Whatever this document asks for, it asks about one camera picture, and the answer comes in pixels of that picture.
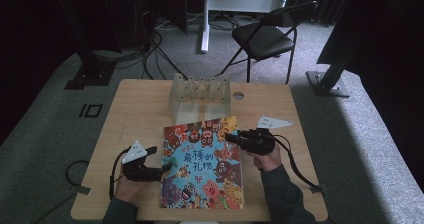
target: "dark sleeve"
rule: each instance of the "dark sleeve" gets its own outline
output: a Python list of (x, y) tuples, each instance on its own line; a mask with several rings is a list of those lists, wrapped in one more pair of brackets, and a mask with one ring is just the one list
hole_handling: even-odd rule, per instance
[(137, 221), (137, 212), (138, 208), (134, 204), (113, 198), (103, 217), (102, 224), (135, 224)]
[(272, 223), (316, 223), (303, 206), (302, 191), (290, 181), (283, 165), (261, 172), (261, 178)]

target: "hand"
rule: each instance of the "hand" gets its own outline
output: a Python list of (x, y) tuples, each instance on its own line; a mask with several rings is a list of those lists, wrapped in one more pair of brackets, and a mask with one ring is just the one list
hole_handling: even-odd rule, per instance
[(134, 203), (138, 193), (148, 186), (151, 182), (135, 182), (128, 180), (126, 176), (121, 177), (118, 180), (118, 185), (116, 187), (115, 198)]
[(275, 144), (272, 152), (267, 155), (262, 156), (247, 151), (245, 153), (249, 156), (252, 156), (254, 158), (253, 165), (263, 171), (271, 171), (281, 165), (280, 146), (278, 144)]

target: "book cover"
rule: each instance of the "book cover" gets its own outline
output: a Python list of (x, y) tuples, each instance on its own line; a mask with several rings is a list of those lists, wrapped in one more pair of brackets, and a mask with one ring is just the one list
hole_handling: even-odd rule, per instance
[(224, 133), (237, 134), (235, 116), (164, 128), (162, 207), (243, 208), (240, 148)]

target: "wooden table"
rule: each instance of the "wooden table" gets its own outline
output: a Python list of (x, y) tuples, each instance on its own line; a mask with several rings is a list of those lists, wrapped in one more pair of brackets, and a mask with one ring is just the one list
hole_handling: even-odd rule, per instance
[[(168, 110), (172, 81), (123, 80), (118, 87), (106, 118), (82, 186), (91, 188), (90, 195), (78, 194), (71, 215), (78, 220), (101, 220), (109, 204), (109, 176), (117, 155), (140, 140), (145, 148), (162, 146), (163, 127), (173, 125)], [(281, 84), (231, 83), (231, 92), (242, 92), (244, 98), (231, 100), (231, 115), (237, 116), (240, 130), (255, 129), (259, 118), (266, 115), (293, 121), (293, 126), (270, 129), (285, 136), (301, 173), (318, 183), (302, 126), (290, 89)], [(148, 167), (161, 167), (161, 149), (146, 160)], [(291, 170), (287, 153), (281, 148), (283, 164), (291, 180), (304, 194), (305, 208), (317, 219), (327, 219), (321, 193), (312, 194), (309, 186)], [(259, 171), (252, 158), (242, 155), (245, 207), (241, 210), (167, 209), (160, 208), (160, 182), (144, 189), (137, 201), (139, 220), (174, 221), (269, 221)]]

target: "white stand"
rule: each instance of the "white stand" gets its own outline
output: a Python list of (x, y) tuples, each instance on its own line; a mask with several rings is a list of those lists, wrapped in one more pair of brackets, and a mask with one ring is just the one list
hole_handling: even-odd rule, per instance
[(209, 48), (209, 10), (268, 13), (285, 3), (286, 0), (205, 0), (201, 51), (206, 53)]

